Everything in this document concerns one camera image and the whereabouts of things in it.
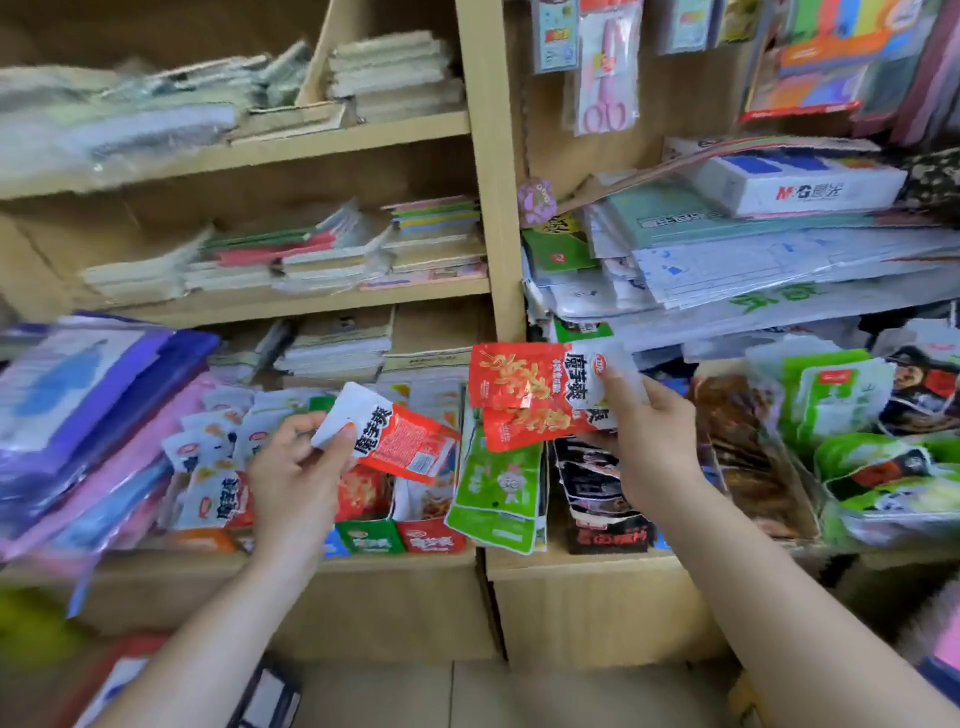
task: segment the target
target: pink scissors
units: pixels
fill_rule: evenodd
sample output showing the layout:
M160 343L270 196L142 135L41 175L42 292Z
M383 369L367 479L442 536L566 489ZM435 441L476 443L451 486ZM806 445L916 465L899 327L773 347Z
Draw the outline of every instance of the pink scissors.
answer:
M584 129L587 133L619 132L627 126L627 105L619 99L616 80L613 78L617 67L616 57L616 20L609 19L603 27L603 60L600 78L600 91L597 103L584 111Z

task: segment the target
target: right hand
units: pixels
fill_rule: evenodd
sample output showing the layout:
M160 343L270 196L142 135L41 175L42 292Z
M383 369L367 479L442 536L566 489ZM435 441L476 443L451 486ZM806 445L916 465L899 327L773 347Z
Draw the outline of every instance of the right hand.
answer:
M702 480L693 403L648 376L643 378L643 386L649 403L641 400L616 370L608 369L601 377L617 432L577 437L620 458L623 495L630 504L644 511L652 488L669 488L690 477Z

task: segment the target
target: scissors packaging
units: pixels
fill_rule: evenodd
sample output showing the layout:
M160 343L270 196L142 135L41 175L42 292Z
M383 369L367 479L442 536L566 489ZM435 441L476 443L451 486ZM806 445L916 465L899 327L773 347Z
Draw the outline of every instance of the scissors packaging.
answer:
M581 0L580 67L564 90L564 125L575 136L636 123L642 11L642 0Z

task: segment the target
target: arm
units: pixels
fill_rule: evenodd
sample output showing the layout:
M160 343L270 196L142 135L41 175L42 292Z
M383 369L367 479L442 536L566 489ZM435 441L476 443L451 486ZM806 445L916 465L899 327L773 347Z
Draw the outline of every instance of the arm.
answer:
M621 458L624 496L662 528L777 724L960 724L956 707L707 483L693 405L645 382L650 404L605 377L619 434L591 440Z
M256 549L248 564L151 659L94 728L227 725L287 611L320 562L337 483L349 469L345 428L319 457L309 435L323 413L287 418L248 468Z

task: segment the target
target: display box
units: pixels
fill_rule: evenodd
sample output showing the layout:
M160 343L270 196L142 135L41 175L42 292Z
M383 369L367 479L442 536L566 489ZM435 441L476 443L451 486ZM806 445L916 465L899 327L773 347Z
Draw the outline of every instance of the display box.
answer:
M712 142L668 136L664 158L685 157ZM696 190L730 215L752 217L890 207L904 170L864 157L774 150L715 157L680 170Z

